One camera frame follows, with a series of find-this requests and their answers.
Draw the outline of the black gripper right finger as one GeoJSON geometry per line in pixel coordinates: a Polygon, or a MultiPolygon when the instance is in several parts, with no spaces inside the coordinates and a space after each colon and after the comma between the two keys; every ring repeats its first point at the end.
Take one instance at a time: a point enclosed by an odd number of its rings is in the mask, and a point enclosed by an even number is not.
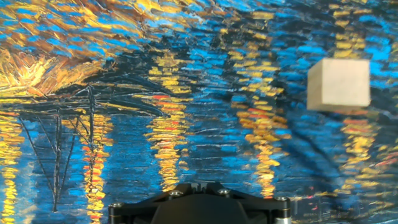
{"type": "Polygon", "coordinates": [[[236,191],[236,200],[241,204],[248,223],[292,223],[290,199],[286,196],[260,198],[236,191]]]}

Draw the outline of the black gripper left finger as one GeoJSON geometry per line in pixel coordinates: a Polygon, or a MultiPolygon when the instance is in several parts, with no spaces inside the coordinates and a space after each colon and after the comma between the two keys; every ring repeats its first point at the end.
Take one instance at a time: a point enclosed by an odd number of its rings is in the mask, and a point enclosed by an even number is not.
{"type": "Polygon", "coordinates": [[[150,223],[165,194],[158,194],[137,203],[113,202],[108,206],[108,224],[133,224],[138,219],[150,223]]]}

